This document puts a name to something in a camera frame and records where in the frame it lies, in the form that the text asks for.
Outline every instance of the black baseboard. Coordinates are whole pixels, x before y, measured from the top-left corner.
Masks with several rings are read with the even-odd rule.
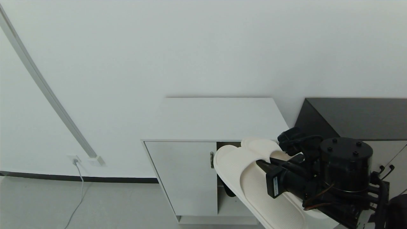
[[[0,176],[12,176],[54,181],[82,181],[79,176],[46,175],[46,174],[33,174],[7,171],[0,171]],[[158,180],[156,178],[94,177],[94,176],[83,176],[82,178],[83,181],[85,182],[158,184]]]

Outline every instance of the black countertop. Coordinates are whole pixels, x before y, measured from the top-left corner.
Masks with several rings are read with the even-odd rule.
[[[306,98],[339,136],[407,140],[407,99]]]

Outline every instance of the cabinet door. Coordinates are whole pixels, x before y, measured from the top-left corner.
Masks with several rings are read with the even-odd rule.
[[[178,216],[217,216],[217,174],[210,153],[216,142],[145,142]]]
[[[390,182],[390,196],[393,198],[400,195],[407,189],[407,147],[392,160],[389,165],[394,165],[394,171],[390,173],[384,180]],[[389,165],[386,166],[383,174],[387,174],[390,171]]]
[[[380,171],[380,166],[386,166],[407,144],[407,141],[365,141],[373,149],[371,171]]]

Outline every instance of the cabinet top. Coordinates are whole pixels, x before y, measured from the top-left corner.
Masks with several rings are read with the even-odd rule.
[[[407,99],[306,98],[342,137],[406,140]]]
[[[288,126],[272,98],[166,98],[144,141],[276,140]]]

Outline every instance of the cable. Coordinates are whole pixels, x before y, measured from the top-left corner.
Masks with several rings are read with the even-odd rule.
[[[72,217],[74,216],[76,210],[78,209],[79,205],[81,205],[81,203],[82,203],[82,201],[83,201],[83,178],[82,178],[81,171],[79,170],[79,167],[78,167],[77,163],[78,163],[78,160],[77,160],[77,159],[74,159],[74,160],[73,160],[73,164],[77,167],[78,172],[79,172],[79,176],[81,177],[81,180],[82,180],[81,201],[79,202],[78,206],[75,208],[74,212],[72,212],[72,215],[71,215],[71,217],[69,218],[68,224],[66,225],[66,227],[65,227],[64,229],[66,229],[66,228],[69,226],[69,223],[71,222]]]
[[[305,200],[304,202],[304,206],[308,207],[307,205],[312,202],[313,200],[315,200],[317,197],[319,197],[320,195],[324,194],[325,192],[327,192],[329,189],[331,189],[333,186],[335,185],[335,182],[332,183],[328,188],[326,188],[325,190],[321,191],[320,193],[318,193],[316,196],[313,196],[311,198],[309,198],[308,200]]]
[[[327,205],[331,205],[331,203],[322,203],[322,204],[317,204],[317,205],[308,206],[308,207],[305,207],[305,208],[304,208],[304,211],[312,210],[312,209],[314,209],[314,208],[322,207],[322,206],[327,206]]]

